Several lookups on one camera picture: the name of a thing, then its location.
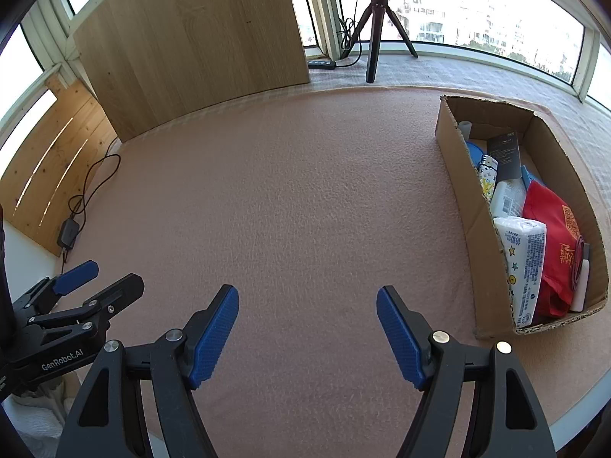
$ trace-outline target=cardboard box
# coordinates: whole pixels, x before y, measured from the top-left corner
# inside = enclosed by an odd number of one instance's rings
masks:
[[[584,311],[539,326],[517,329],[512,319],[508,272],[503,246],[482,194],[458,123],[472,123],[470,140],[485,141],[516,131],[522,164],[572,209],[579,230],[590,243],[590,278]],[[607,302],[609,272],[603,238],[592,205],[570,160],[548,125],[531,110],[506,102],[442,96],[435,130],[437,142],[462,218],[469,252],[478,338],[531,334],[566,326],[601,310]]]

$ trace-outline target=tripod leg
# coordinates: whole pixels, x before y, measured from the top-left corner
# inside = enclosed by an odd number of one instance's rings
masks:
[[[360,17],[359,23],[354,28],[354,32],[352,33],[352,36],[350,37],[350,48],[343,51],[343,53],[340,56],[340,60],[342,58],[347,58],[349,56],[350,51],[352,51],[352,48],[354,47],[354,43],[356,43],[357,40],[359,39],[360,32],[365,27],[365,24],[369,20],[369,17],[371,17],[371,14],[372,14],[372,4],[369,4],[369,6],[363,12],[363,15]]]
[[[401,35],[401,38],[403,39],[403,41],[407,45],[407,48],[409,48],[410,53],[413,56],[415,56],[416,58],[418,58],[418,54],[416,53],[414,45],[412,44],[411,41],[409,41],[409,36],[405,32],[405,29],[403,28],[403,25],[401,24],[401,21],[399,21],[399,18],[393,12],[392,8],[386,7],[386,12],[388,13],[390,21],[396,27],[396,30],[399,31],[399,34]]]
[[[365,80],[371,84],[376,80],[378,57],[380,56],[380,42],[382,41],[382,26],[384,25],[384,7],[373,6],[372,37],[369,41],[369,59],[367,60],[367,73]]]

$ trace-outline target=blue gripper pad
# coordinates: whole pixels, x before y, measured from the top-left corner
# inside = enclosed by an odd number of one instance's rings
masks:
[[[72,270],[60,275],[53,284],[53,292],[59,296],[66,296],[75,289],[87,284],[98,277],[100,268],[93,260],[88,260]]]
[[[216,362],[219,361],[225,342],[238,316],[238,310],[238,290],[231,287],[195,347],[193,369],[189,374],[189,382],[193,390],[197,389],[202,381],[207,381],[212,377]]]
[[[376,307],[378,318],[384,333],[386,333],[396,362],[399,364],[403,378],[406,381],[413,382],[416,389],[420,390],[427,380],[422,371],[420,348],[395,303],[384,288],[378,291]]]

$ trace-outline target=metal screw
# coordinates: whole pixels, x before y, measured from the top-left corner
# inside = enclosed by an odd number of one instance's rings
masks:
[[[115,341],[115,339],[112,339],[112,341],[108,341],[104,345],[104,351],[108,351],[109,353],[112,353],[113,351],[116,351],[117,349],[118,349],[118,341]]]
[[[511,353],[511,344],[505,341],[499,341],[497,342],[497,349],[501,353],[505,353],[506,355],[508,355],[509,353]]]
[[[450,341],[450,336],[447,332],[436,330],[433,332],[433,339],[441,344],[445,344],[446,342]]]
[[[166,332],[168,341],[180,341],[183,338],[183,332],[180,329],[170,329]]]

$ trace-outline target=wooden panel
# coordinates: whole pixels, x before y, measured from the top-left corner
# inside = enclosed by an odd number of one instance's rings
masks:
[[[57,100],[0,179],[0,203],[16,229],[59,256],[56,241],[70,215],[68,199],[82,191],[88,168],[102,158],[115,132],[82,83],[64,89],[55,77],[47,86]]]
[[[108,118],[104,117],[96,130],[88,137],[87,143],[82,147],[70,170],[68,170],[56,193],[53,195],[47,215],[45,215],[42,225],[39,227],[36,241],[57,256],[60,254],[60,248],[56,243],[59,228],[62,222],[70,216],[68,200],[82,192],[82,185],[85,182],[85,175],[89,167],[104,156],[106,149],[115,136],[116,134]],[[106,160],[104,163],[117,163],[115,159],[116,157]],[[91,171],[87,180],[88,186],[91,184],[98,168],[100,168],[100,164]]]
[[[47,148],[92,96],[82,83],[77,81],[63,93],[58,92],[56,97],[57,101],[34,126],[0,179],[0,203],[4,208],[5,218],[12,217],[27,181]]]
[[[74,40],[122,141],[205,106],[309,81],[291,0],[104,0]]]

